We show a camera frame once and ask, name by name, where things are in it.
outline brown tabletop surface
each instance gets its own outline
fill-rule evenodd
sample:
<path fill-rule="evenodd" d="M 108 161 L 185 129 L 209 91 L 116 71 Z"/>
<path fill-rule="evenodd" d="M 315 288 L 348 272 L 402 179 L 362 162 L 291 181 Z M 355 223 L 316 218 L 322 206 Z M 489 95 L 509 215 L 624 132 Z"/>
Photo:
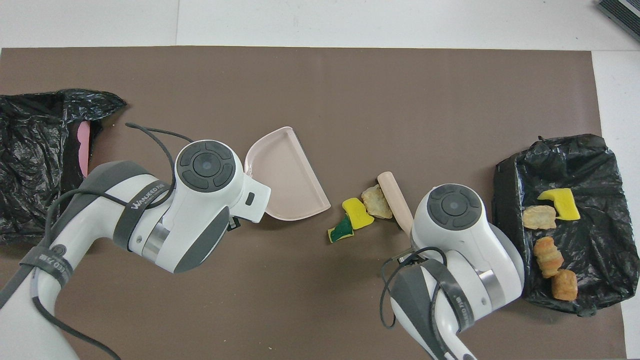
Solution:
<path fill-rule="evenodd" d="M 123 359 L 426 359 L 378 316 L 380 266 L 408 248 L 406 236 L 377 220 L 330 245 L 342 201 L 392 171 L 412 211 L 442 183 L 473 187 L 490 208 L 500 160 L 539 135 L 600 134 L 587 52 L 3 49 L 0 94 L 73 87 L 129 103 L 97 138 L 90 168 L 132 160 L 170 180 L 161 150 L 127 121 L 220 140 L 241 159 L 291 126 L 332 204 L 296 222 L 243 222 L 202 266 L 178 275 L 96 241 L 56 315 Z M 185 145 L 162 139 L 174 155 Z M 0 286 L 25 249 L 0 248 Z M 460 336 L 480 359 L 625 357 L 619 306 L 579 318 L 517 300 Z M 104 357 L 70 341 L 83 359 Z"/>

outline dustpan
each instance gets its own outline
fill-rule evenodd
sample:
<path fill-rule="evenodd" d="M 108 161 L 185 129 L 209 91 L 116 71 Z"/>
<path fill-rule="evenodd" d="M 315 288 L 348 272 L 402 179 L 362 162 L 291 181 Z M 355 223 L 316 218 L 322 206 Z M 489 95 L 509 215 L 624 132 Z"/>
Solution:
<path fill-rule="evenodd" d="M 289 126 L 263 136 L 247 152 L 244 171 L 271 188 L 265 212 L 300 220 L 331 207 L 296 133 Z"/>

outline white robotic arm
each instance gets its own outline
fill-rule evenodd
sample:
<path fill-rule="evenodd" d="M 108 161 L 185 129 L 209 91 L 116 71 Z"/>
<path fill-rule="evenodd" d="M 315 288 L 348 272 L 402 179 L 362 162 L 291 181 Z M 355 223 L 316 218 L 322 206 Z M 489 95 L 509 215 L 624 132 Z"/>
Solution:
<path fill-rule="evenodd" d="M 522 258 L 485 211 L 466 186 L 433 188 L 415 214 L 412 256 L 387 283 L 398 322 L 433 359 L 474 360 L 457 333 L 522 293 Z"/>
<path fill-rule="evenodd" d="M 225 231 L 237 226 L 235 218 L 262 218 L 271 190 L 246 176 L 225 144 L 190 143 L 174 171 L 177 185 L 165 201 L 159 199 L 171 186 L 130 161 L 106 163 L 89 174 L 80 189 L 106 192 L 120 203 L 75 195 L 51 229 L 51 246 L 32 250 L 31 260 L 38 265 L 27 268 L 31 270 L 22 282 L 10 281 L 9 288 L 19 285 L 5 287 L 0 299 L 0 305 L 6 301 L 0 308 L 1 359 L 77 359 L 60 329 L 43 317 L 32 299 L 53 314 L 61 287 L 97 238 L 112 238 L 175 273 L 200 265 Z M 37 267 L 46 268 L 46 263 L 54 270 Z M 10 290 L 13 295 L 6 300 Z"/>

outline food scrap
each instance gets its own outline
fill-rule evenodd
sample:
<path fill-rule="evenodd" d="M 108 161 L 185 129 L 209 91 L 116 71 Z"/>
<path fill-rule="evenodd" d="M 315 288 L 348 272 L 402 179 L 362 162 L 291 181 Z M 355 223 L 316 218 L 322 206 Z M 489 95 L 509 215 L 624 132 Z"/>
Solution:
<path fill-rule="evenodd" d="M 362 192 L 362 202 L 364 202 L 367 212 L 376 218 L 392 218 L 394 216 L 379 184 Z"/>
<path fill-rule="evenodd" d="M 342 202 L 342 208 L 347 212 L 347 216 L 351 221 L 354 230 L 361 229 L 373 223 L 373 217 L 367 214 L 367 208 L 355 197 L 346 199 Z"/>
<path fill-rule="evenodd" d="M 554 207 L 560 215 L 557 218 L 560 220 L 572 221 L 580 219 L 580 213 L 575 206 L 573 193 L 569 188 L 545 190 L 540 194 L 538 200 L 552 200 Z"/>
<path fill-rule="evenodd" d="M 551 278 L 551 292 L 558 300 L 574 301 L 578 298 L 578 278 L 571 270 L 560 269 Z"/>
<path fill-rule="evenodd" d="M 326 231 L 329 234 L 329 242 L 335 243 L 338 240 L 353 236 L 353 227 L 351 221 L 347 215 L 344 215 L 344 219 L 333 229 Z"/>
<path fill-rule="evenodd" d="M 542 277 L 548 279 L 558 273 L 558 268 L 564 263 L 562 254 L 554 245 L 554 239 L 551 236 L 545 236 L 536 241 L 533 246 L 533 254 L 536 256 Z"/>
<path fill-rule="evenodd" d="M 549 205 L 529 206 L 522 213 L 522 225 L 532 230 L 556 228 L 556 209 Z"/>

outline white floor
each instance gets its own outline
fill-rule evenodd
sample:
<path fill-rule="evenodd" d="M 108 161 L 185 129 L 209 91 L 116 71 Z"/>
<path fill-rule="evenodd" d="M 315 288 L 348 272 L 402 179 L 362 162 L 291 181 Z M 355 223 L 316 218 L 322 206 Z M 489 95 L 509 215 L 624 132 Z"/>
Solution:
<path fill-rule="evenodd" d="M 262 45 L 593 51 L 602 133 L 616 153 L 635 233 L 640 42 L 593 0 L 0 0 L 2 47 Z M 640 297 L 622 303 L 640 358 Z"/>

